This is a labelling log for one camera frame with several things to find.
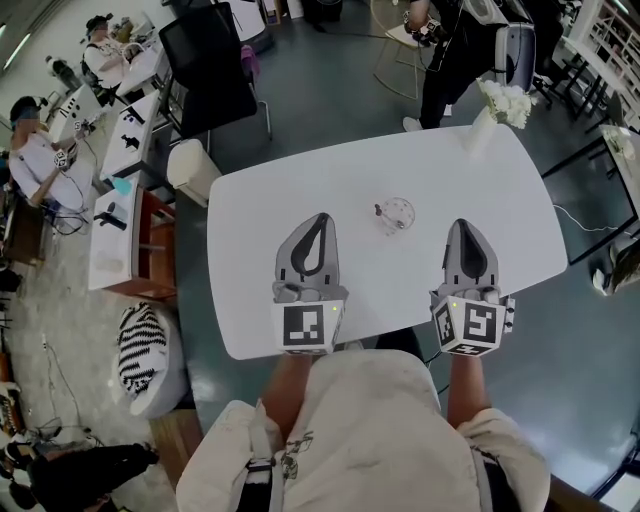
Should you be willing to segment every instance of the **white t-shirt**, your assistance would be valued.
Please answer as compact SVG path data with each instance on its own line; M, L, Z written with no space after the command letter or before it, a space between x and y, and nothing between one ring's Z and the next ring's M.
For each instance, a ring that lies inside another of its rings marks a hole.
M236 401L218 417L178 484L181 512L228 510L232 484L252 457L254 415ZM404 352L323 357L286 446L277 446L278 427L268 423L286 512L481 512L484 481L472 447L497 458L522 512L541 512L549 494L544 459L512 420L487 409L453 429L429 371Z
M84 50L84 61L89 66L89 69L100 80L100 86L105 89L111 89L119 85L126 74L126 62L124 59L122 63L107 69L106 71L100 71L100 68L107 62L122 55L122 45L115 39L105 38L98 43L91 43Z
M24 146L9 153L11 176L28 198L33 197L55 170L55 154L51 141L42 131L32 133ZM56 177L46 198L56 200L70 211L84 209L92 174L93 169L89 164L77 160L66 172L66 176L59 174Z

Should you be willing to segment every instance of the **white flower bouquet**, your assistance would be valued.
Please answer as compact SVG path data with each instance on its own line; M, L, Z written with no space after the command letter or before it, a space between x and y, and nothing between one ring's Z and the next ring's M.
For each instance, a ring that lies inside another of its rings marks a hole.
M506 122L521 130L525 127L537 98L529 96L518 85L506 87L491 80L478 79L478 86L487 98L489 114L496 122Z

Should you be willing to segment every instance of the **white trash bin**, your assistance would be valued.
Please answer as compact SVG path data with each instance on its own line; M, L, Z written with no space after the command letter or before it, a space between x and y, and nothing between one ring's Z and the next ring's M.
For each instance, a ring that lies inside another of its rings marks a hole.
M167 179L203 208L209 203L211 185L222 174L197 139L178 144L169 155Z

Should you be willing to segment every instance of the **black and white striped cloth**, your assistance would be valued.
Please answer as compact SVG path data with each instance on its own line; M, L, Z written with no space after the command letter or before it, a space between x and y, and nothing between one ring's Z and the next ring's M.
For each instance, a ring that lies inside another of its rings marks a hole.
M127 308L118 330L120 383L133 397L146 391L154 375L167 367L164 330L146 302Z

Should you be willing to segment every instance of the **black cap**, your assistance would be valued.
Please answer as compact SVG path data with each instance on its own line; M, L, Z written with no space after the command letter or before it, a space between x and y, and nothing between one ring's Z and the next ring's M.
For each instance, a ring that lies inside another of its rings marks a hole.
M91 34L91 32L93 32L96 27L98 27L99 25L104 25L105 23L108 23L108 19L106 17L94 16L89 21L87 21L87 34Z
M16 101L13 104L13 107L11 107L11 112L9 114L9 121L11 121L12 123L15 123L20 117L20 114L24 112L24 109L29 107L39 108L38 104L36 103L36 100L33 99L31 96L23 96L22 98L20 98L18 101Z

